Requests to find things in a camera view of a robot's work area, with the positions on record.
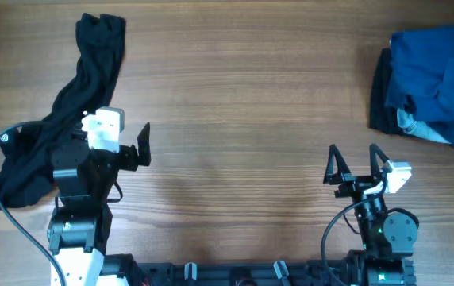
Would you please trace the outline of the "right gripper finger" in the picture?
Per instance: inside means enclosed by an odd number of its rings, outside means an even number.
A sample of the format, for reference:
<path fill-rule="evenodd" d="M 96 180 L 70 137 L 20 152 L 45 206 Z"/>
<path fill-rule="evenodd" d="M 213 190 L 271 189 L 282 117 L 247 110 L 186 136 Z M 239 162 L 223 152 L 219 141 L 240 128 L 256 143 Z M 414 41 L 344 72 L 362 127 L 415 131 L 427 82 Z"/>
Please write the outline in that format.
<path fill-rule="evenodd" d="M 351 179 L 351 171 L 335 144 L 329 146 L 323 184 L 338 185 Z"/>
<path fill-rule="evenodd" d="M 369 153 L 371 176 L 378 176 L 380 170 L 379 161 L 385 164 L 389 160 L 389 157 L 375 143 L 369 146 Z"/>

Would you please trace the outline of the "black t-shirt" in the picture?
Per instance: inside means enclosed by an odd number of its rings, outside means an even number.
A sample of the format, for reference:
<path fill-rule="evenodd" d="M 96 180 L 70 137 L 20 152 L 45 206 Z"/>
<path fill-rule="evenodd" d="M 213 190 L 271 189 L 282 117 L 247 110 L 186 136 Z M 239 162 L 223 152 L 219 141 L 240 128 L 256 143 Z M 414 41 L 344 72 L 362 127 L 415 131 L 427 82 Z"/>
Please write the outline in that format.
<path fill-rule="evenodd" d="M 58 93 L 49 115 L 0 140 L 0 207 L 23 208 L 54 188 L 52 152 L 68 141 L 84 112 L 110 104 L 125 53 L 126 20 L 83 14 L 75 28 L 80 52 L 75 77 Z"/>

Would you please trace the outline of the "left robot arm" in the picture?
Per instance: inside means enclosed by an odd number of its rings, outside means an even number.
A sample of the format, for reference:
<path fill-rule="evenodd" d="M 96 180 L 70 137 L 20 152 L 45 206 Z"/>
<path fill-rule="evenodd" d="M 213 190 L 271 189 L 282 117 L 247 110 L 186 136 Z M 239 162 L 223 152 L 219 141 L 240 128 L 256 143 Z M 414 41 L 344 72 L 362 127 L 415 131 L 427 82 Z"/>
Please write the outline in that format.
<path fill-rule="evenodd" d="M 54 285 L 146 285 L 148 278 L 131 254 L 106 254 L 113 215 L 109 197 L 120 171 L 135 172 L 151 163 L 149 125 L 137 144 L 114 153 L 91 149 L 87 132 L 75 129 L 52 154 L 59 189 L 48 225 L 48 243 L 56 267 Z"/>

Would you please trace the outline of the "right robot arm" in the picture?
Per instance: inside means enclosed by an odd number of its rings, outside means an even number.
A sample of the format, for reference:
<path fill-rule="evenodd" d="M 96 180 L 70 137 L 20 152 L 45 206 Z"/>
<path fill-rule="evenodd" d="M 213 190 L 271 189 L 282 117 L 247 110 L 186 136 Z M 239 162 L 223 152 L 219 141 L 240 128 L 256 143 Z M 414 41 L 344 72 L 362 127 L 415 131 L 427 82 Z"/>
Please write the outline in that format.
<path fill-rule="evenodd" d="M 420 222 L 403 208 L 389 209 L 384 195 L 396 193 L 412 176 L 406 161 L 390 159 L 376 144 L 369 146 L 370 173 L 352 174 L 340 150 L 329 146 L 323 183 L 336 186 L 334 196 L 352 203 L 336 214 L 321 238 L 321 263 L 336 285 L 414 285 L 414 243 Z M 363 242 L 351 250 L 338 266 L 326 258 L 326 242 L 337 221 L 353 211 Z"/>

